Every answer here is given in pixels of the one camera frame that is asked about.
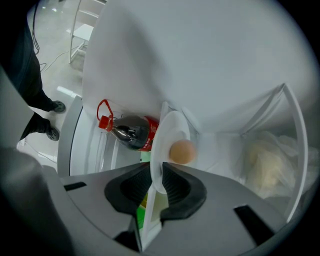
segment white floor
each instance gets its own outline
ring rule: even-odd
[[[77,54],[73,62],[69,64],[70,29],[72,27],[79,0],[42,0],[40,1],[35,16],[35,37],[40,46],[37,54],[39,62],[46,63],[46,69],[55,58],[62,54],[50,66],[41,73],[43,90],[52,100],[59,100],[66,105],[66,111],[57,114],[53,111],[45,112],[32,108],[36,113],[50,120],[59,131],[62,128],[66,113],[73,98],[63,93],[68,89],[75,94],[82,95],[82,71],[84,56]],[[28,14],[28,24],[32,32],[34,9]],[[81,41],[74,40],[73,47]],[[58,141],[50,140],[46,134],[32,133],[21,141],[18,150],[35,157],[42,165],[52,166],[57,169]]]

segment plastic bag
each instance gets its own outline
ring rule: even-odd
[[[299,174],[297,164],[297,140],[261,132],[246,145],[245,186],[263,199],[291,197]],[[318,175],[319,151],[310,147],[303,193],[312,186]]]

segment white wall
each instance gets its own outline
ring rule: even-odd
[[[310,46],[277,3],[110,0],[87,49],[83,102],[103,98],[159,117],[162,101],[188,108],[204,132],[237,130],[277,85],[303,109],[318,96]],[[289,116],[285,101],[268,126]]]

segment white shelf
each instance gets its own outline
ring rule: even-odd
[[[297,208],[305,183],[308,162],[308,143],[305,123],[298,101],[290,87],[286,84],[277,86],[274,91],[270,93],[266,102],[261,103],[261,108],[238,133],[220,132],[198,134],[194,126],[189,122],[191,140],[197,148],[197,158],[190,166],[244,184],[246,181],[243,173],[246,134],[249,131],[253,133],[261,124],[272,117],[280,102],[281,95],[285,95],[290,105],[299,147],[298,169],[300,172],[296,179],[292,197],[287,204],[286,211],[283,213],[288,222]],[[160,121],[171,110],[172,108],[170,108],[168,103],[164,102],[161,109]],[[142,249],[145,249],[152,239],[161,231],[160,212],[167,207],[168,199],[166,195],[156,192],[155,188],[151,186],[148,192],[141,236]]]

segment refrigerator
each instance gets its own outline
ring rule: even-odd
[[[196,159],[190,167],[232,179],[244,174],[246,141],[269,131],[297,140],[292,196],[272,205],[286,223],[299,208],[308,165],[305,113],[316,108],[318,63],[302,31],[273,1],[109,0],[92,32],[82,81],[62,126],[57,173],[63,179],[138,164],[98,127],[107,99],[115,117],[185,117]],[[107,109],[101,115],[108,116]],[[148,190],[143,250],[161,232],[167,195]]]

